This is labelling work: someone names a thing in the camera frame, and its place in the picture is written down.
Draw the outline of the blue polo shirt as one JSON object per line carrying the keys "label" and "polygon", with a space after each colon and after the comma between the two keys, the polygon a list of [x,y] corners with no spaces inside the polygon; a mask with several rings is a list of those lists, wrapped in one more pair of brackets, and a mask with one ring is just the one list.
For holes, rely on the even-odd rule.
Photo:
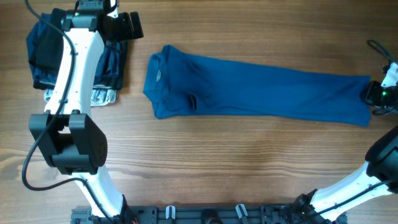
{"label": "blue polo shirt", "polygon": [[332,75],[188,54],[166,45],[148,63],[143,92],[156,118],[283,116],[367,126],[368,76]]}

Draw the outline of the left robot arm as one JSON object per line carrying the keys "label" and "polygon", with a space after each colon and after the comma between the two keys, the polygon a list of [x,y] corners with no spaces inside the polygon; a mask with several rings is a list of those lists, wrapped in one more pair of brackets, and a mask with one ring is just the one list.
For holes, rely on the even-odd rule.
{"label": "left robot arm", "polygon": [[106,168],[107,139],[91,117],[95,72],[106,43],[143,36],[138,13],[119,13],[118,7],[117,1],[78,1],[66,12],[55,27],[63,55],[53,95],[29,121],[32,148],[79,186],[94,223],[137,223]]}

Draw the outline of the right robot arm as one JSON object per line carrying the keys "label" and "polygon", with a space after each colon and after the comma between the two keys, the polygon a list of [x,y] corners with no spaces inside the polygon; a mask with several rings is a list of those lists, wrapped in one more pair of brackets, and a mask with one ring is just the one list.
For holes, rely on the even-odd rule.
{"label": "right robot arm", "polygon": [[[371,115],[397,112],[397,82],[339,81],[322,93],[328,121],[366,126]],[[302,194],[290,206],[294,223],[334,223],[345,211],[376,197],[397,193],[397,128],[378,139],[364,163],[337,183]]]}

